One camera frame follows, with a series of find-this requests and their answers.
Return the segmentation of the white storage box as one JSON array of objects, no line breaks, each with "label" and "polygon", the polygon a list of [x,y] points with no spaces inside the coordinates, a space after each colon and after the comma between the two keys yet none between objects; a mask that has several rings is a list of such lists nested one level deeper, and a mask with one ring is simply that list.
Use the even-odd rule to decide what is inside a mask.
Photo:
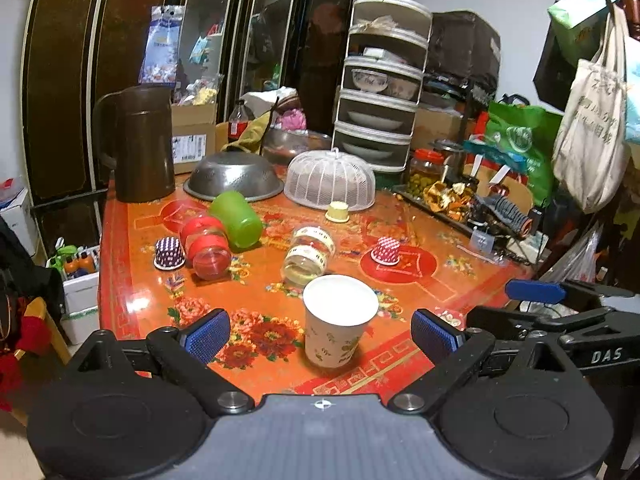
[{"label": "white storage box", "polygon": [[38,232],[32,216],[32,201],[20,177],[1,183],[1,217],[32,257],[38,249]]}]

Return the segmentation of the white mesh food cover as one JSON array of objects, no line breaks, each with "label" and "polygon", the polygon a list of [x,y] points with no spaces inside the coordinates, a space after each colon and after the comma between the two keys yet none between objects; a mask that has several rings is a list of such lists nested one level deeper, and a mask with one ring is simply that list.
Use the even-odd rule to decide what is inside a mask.
[{"label": "white mesh food cover", "polygon": [[375,175],[363,159],[336,148],[308,151],[288,164],[283,193],[300,206],[327,210],[343,202],[350,211],[362,211],[374,205]]}]

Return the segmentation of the clear glass jar white labels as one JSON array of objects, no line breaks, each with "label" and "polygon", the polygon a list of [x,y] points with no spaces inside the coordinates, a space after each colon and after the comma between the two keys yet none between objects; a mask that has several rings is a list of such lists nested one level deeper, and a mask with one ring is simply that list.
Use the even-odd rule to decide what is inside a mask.
[{"label": "clear glass jar white labels", "polygon": [[292,233],[282,266],[283,281],[298,288],[326,273],[335,255],[335,243],[321,226],[301,226]]}]

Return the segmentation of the small yellow cup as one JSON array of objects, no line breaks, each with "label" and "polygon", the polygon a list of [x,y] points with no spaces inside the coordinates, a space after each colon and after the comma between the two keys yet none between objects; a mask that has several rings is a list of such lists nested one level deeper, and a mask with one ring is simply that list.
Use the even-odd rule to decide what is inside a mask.
[{"label": "small yellow cup", "polygon": [[326,220],[333,223],[349,222],[349,206],[340,200],[329,203],[329,207],[324,215]]}]

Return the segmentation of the red cap sauce bottle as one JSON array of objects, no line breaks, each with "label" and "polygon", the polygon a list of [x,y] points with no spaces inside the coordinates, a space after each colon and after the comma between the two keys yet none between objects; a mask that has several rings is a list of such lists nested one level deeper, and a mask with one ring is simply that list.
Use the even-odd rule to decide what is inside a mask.
[{"label": "red cap sauce bottle", "polygon": [[228,119],[228,140],[230,142],[239,140],[253,118],[253,113],[245,105],[245,101],[237,100]]}]

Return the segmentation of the brown plastic pitcher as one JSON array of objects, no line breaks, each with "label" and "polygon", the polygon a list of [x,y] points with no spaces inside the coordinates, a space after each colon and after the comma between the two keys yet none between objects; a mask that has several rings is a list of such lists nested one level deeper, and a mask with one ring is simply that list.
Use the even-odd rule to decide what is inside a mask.
[{"label": "brown plastic pitcher", "polygon": [[92,140],[102,165],[114,171],[121,202],[152,202],[175,189],[171,88],[139,84],[101,96]]}]

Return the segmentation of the blue patterned porcelain bowl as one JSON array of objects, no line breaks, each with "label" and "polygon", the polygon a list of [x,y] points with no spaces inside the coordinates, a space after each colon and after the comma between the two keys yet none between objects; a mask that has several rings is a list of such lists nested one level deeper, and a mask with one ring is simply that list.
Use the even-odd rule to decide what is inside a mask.
[{"label": "blue patterned porcelain bowl", "polygon": [[388,87],[388,76],[375,70],[355,67],[352,69],[352,82],[360,91],[381,93]]}]

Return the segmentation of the cardboard box with label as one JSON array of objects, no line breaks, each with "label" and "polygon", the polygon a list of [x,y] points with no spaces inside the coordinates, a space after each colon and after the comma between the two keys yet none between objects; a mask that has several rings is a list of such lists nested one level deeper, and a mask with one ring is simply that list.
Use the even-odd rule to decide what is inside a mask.
[{"label": "cardboard box with label", "polygon": [[188,174],[207,155],[226,143],[224,130],[217,130],[215,103],[171,107],[172,156],[175,174]]}]

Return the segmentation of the red lidded glass jar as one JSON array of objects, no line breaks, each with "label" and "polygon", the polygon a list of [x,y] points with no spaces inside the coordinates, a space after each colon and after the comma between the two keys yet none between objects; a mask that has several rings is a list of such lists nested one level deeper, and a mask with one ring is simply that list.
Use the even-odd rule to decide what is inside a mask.
[{"label": "red lidded glass jar", "polygon": [[203,281],[223,278],[231,263],[231,249],[224,225],[215,217],[201,214],[183,223],[179,240],[186,264]]}]

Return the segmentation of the green shopping bag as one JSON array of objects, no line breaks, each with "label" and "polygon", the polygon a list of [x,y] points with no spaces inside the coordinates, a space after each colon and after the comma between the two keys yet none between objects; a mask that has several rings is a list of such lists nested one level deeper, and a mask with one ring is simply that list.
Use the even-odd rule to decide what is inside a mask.
[{"label": "green shopping bag", "polygon": [[536,206],[547,206],[555,188],[552,155],[561,120],[540,106],[491,102],[488,107],[485,141],[524,158]]}]

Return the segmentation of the dark tray with peels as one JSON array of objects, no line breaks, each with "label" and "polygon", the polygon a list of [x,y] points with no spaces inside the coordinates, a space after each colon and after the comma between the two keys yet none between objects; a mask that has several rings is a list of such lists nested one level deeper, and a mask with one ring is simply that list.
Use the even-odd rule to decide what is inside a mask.
[{"label": "dark tray with peels", "polygon": [[516,240],[534,232],[529,209],[514,202],[515,195],[504,184],[493,184],[480,196],[469,183],[448,185],[434,182],[419,190],[414,184],[394,187],[396,194],[435,218],[471,236],[473,231]]}]

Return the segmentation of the red polka dot cupcake liner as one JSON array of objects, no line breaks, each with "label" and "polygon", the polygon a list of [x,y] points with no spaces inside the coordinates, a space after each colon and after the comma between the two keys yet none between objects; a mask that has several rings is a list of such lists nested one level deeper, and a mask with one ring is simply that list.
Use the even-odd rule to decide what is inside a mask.
[{"label": "red polka dot cupcake liner", "polygon": [[381,266],[396,266],[400,260],[400,243],[390,236],[378,239],[370,252],[371,259]]}]

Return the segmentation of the steel colander bowl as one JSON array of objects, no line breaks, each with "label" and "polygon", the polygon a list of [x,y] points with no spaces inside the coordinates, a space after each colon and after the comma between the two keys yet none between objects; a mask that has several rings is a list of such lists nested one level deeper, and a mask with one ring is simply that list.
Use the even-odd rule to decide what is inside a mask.
[{"label": "steel colander bowl", "polygon": [[219,152],[204,157],[182,187],[200,200],[211,202],[223,192],[236,191],[251,203],[277,196],[284,184],[273,164],[260,155]]}]

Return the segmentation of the blue white snack bag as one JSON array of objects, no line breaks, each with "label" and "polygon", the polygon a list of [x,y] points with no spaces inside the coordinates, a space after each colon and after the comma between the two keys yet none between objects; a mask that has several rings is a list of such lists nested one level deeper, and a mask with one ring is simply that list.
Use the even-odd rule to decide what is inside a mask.
[{"label": "blue white snack bag", "polygon": [[176,81],[183,6],[153,6],[139,84],[168,84]]}]

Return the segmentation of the white paper cup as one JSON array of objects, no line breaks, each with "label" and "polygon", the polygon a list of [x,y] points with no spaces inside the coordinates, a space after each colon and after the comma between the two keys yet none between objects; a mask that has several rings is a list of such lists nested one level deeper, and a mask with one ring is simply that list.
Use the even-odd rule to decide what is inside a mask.
[{"label": "white paper cup", "polygon": [[378,313],[373,289],[347,275],[315,278],[303,290],[303,304],[305,354],[323,368],[346,365]]}]

